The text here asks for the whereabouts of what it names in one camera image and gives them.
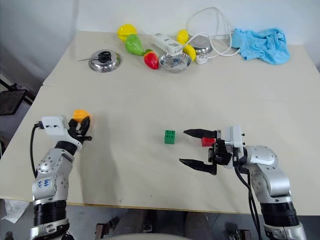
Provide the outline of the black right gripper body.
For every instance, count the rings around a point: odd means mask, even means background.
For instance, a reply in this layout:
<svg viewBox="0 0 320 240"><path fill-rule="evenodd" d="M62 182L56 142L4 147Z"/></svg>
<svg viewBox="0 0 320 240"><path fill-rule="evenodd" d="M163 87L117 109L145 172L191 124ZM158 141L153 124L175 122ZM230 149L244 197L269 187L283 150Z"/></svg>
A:
<svg viewBox="0 0 320 240"><path fill-rule="evenodd" d="M208 150L208 161L212 165L212 170L217 170L217 165L228 166L232 154L227 151L225 141L221 139L221 130L216 130L215 142Z"/></svg>

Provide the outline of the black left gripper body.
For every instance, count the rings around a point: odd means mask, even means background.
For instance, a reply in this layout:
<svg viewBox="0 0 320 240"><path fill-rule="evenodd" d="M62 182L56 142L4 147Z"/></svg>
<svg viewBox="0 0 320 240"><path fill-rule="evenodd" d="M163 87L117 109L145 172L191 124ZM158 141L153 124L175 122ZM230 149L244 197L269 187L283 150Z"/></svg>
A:
<svg viewBox="0 0 320 240"><path fill-rule="evenodd" d="M88 127L80 127L79 129L76 129L75 127L70 127L68 130L69 135L73 138L79 141L80 143L83 143L85 141L91 141L91 136L86 136L89 128Z"/></svg>

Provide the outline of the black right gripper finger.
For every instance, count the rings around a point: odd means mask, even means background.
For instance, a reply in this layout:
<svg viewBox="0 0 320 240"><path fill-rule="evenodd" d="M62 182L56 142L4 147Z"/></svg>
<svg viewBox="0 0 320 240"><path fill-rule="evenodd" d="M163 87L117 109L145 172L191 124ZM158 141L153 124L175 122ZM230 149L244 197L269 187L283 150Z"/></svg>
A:
<svg viewBox="0 0 320 240"><path fill-rule="evenodd" d="M194 138L217 138L217 131L205 130L205 129L187 129L183 131L184 134L187 134Z"/></svg>
<svg viewBox="0 0 320 240"><path fill-rule="evenodd" d="M180 158L179 161L196 171L209 173L211 175L217 174L216 164L213 164L213 163L205 164L203 161L194 160L194 159L183 159L183 158Z"/></svg>

